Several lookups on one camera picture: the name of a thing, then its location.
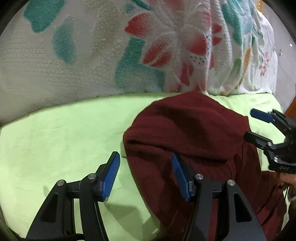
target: blue gripper pad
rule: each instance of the blue gripper pad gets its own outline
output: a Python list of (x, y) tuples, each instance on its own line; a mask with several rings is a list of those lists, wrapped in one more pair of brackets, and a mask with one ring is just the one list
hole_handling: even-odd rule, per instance
[(180, 166), (180, 163), (178, 161), (178, 158), (175, 154), (172, 155), (172, 167), (173, 167), (173, 172), (174, 172), (175, 177), (178, 182), (178, 186), (179, 186), (181, 195), (188, 202), (190, 200), (189, 183), (185, 177), (185, 174), (184, 174), (184, 172)]
[(267, 122), (267, 123), (274, 122), (274, 118), (272, 117), (271, 114), (263, 112), (261, 110), (251, 109), (250, 115), (253, 118), (256, 118), (258, 120), (261, 120), (261, 121), (264, 121), (264, 122)]
[(118, 152), (113, 152), (105, 166), (105, 168), (107, 167), (109, 168), (103, 179), (103, 188), (102, 188), (103, 190), (101, 193), (101, 198), (103, 200), (105, 200), (107, 197), (110, 196), (119, 166), (120, 166), (120, 155)]

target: maroon towel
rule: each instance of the maroon towel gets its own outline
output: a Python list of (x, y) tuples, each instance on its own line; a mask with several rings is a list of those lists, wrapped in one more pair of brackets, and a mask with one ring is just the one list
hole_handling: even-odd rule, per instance
[[(248, 117), (211, 98), (189, 92), (153, 102), (135, 118), (123, 142), (147, 205), (167, 229), (163, 240), (181, 241), (192, 203), (181, 196), (171, 164), (173, 152), (212, 181), (237, 182), (268, 240), (280, 231), (286, 205), (272, 172), (261, 172), (255, 146), (243, 140)], [(209, 240), (214, 240), (213, 204)]]

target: human hand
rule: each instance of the human hand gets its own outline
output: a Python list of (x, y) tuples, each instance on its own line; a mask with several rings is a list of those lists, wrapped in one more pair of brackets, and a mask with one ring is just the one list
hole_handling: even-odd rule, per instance
[(290, 187), (296, 190), (296, 174), (277, 172), (276, 181), (278, 186), (283, 186), (285, 183), (287, 183), (290, 185)]

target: mattress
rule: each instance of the mattress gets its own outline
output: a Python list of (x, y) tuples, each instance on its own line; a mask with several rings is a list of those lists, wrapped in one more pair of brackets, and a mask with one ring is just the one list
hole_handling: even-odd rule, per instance
[[(121, 165), (110, 197), (99, 203), (110, 241), (152, 240), (164, 234), (141, 197), (122, 144), (124, 131), (151, 102), (165, 93), (100, 97), (43, 109), (2, 127), (0, 133), (0, 204), (4, 218), (20, 236), (27, 231), (47, 194), (59, 179), (81, 180), (105, 163), (112, 151)], [(210, 96), (226, 108), (249, 116), (252, 108), (281, 110), (271, 94)], [(272, 124), (249, 116), (253, 132), (284, 140)], [(262, 170), (268, 162), (258, 150)], [(76, 231), (82, 232), (79, 200), (75, 200)]]

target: pink flower pattern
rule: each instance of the pink flower pattern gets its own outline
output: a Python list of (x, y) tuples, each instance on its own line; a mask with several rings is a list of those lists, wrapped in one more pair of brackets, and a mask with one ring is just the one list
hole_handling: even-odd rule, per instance
[(153, 11), (132, 17), (125, 27), (127, 33), (146, 40), (142, 63), (154, 68), (171, 63), (178, 82), (170, 91), (189, 86), (206, 91), (208, 70), (215, 67), (211, 49), (222, 41), (222, 26), (212, 22), (210, 7), (201, 3), (186, 11), (193, 4), (188, 0), (148, 0), (148, 4)]
[(259, 65), (259, 69), (261, 70), (260, 77), (264, 76), (267, 68), (269, 67), (269, 54), (268, 52), (264, 53), (263, 63)]

